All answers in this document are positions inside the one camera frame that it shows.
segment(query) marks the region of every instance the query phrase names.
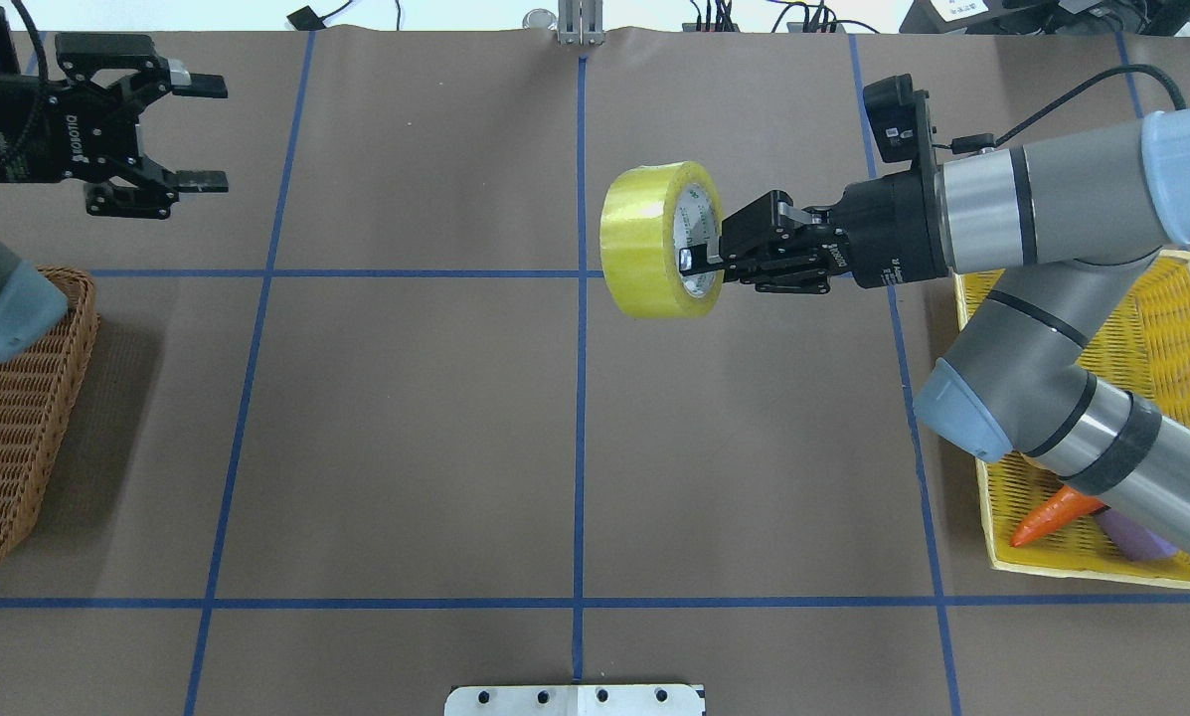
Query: orange carrot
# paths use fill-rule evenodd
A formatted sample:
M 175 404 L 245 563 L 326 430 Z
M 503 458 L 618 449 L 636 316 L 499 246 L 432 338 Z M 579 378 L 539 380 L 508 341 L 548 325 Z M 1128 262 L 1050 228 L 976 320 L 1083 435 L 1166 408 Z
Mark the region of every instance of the orange carrot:
M 1097 497 L 1082 495 L 1064 485 L 1054 494 L 1054 497 L 1045 500 L 1040 507 L 1032 509 L 1027 517 L 1023 517 L 1023 521 L 1014 529 L 1014 536 L 1009 538 L 1009 545 L 1023 547 L 1029 541 L 1063 529 L 1076 517 L 1084 517 L 1103 507 L 1104 504 Z

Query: cable connector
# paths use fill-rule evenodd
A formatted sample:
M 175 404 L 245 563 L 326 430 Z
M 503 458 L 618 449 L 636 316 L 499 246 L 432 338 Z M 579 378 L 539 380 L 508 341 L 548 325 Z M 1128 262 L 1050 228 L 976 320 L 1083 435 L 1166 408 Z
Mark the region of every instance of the cable connector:
M 312 8 L 311 5 L 303 5 L 302 8 L 295 10 L 293 13 L 286 15 L 289 24 L 294 29 L 302 29 L 302 31 L 313 31 L 313 29 L 325 29 L 325 20 L 321 15 L 317 14 L 317 11 Z
M 996 136 L 972 134 L 970 137 L 958 137 L 948 144 L 954 155 L 976 155 L 984 149 L 996 149 Z

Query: packing tape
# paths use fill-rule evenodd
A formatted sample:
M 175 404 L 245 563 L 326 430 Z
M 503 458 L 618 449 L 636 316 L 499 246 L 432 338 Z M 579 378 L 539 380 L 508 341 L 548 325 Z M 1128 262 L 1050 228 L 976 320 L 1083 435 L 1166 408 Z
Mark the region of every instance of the packing tape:
M 716 252 L 721 231 L 718 189 L 696 162 L 637 167 L 616 177 L 603 201 L 599 245 L 618 308 L 635 319 L 703 316 L 718 301 L 722 272 L 682 276 L 678 252 L 702 244 Z

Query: white metal bracket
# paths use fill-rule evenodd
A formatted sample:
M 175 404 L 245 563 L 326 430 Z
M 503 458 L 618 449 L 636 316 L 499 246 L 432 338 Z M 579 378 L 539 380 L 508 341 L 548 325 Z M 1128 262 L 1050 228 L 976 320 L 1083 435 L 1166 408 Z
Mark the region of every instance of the white metal bracket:
M 462 687 L 444 716 L 704 716 L 704 687 L 687 684 Z
M 560 45 L 603 45 L 603 0 L 559 0 Z

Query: purple object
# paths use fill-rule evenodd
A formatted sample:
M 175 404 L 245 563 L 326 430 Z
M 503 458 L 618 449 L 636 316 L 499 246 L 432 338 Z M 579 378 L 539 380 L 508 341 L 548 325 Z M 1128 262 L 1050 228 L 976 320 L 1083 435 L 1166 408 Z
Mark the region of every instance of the purple object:
M 1177 554 L 1177 547 L 1164 541 L 1163 536 L 1121 515 L 1116 509 L 1103 509 L 1094 516 L 1094 520 L 1132 561 L 1164 559 Z

